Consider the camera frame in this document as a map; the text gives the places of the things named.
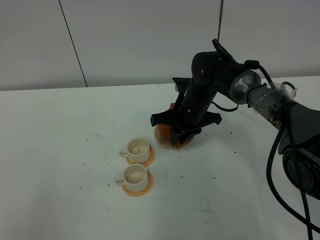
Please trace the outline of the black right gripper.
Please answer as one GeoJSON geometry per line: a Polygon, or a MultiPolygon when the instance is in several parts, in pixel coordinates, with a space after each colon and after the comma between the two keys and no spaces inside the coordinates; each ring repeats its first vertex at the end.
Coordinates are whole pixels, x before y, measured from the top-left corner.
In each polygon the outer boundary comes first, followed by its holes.
{"type": "Polygon", "coordinates": [[[152,114],[151,125],[176,125],[171,127],[171,143],[185,142],[201,132],[203,127],[219,125],[219,113],[208,112],[217,93],[230,96],[232,82],[247,70],[231,56],[217,51],[197,53],[191,64],[192,78],[177,111],[152,114]]]}

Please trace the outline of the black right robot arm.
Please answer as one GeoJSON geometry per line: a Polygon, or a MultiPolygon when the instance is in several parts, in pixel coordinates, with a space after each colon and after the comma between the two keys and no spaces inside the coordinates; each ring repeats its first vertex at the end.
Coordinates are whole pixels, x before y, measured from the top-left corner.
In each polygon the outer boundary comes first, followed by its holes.
{"type": "Polygon", "coordinates": [[[262,83],[256,70],[257,61],[243,64],[222,51],[200,52],[192,60],[191,78],[174,78],[179,93],[171,109],[153,114],[153,126],[168,126],[162,136],[172,145],[184,144],[199,134],[203,127],[219,124],[218,113],[209,112],[217,93],[237,105],[248,105],[275,128],[285,121],[286,103],[291,134],[285,132],[279,143],[282,166],[289,181],[296,187],[303,184],[305,193],[320,197],[320,113],[293,100],[278,83],[262,83]]]}

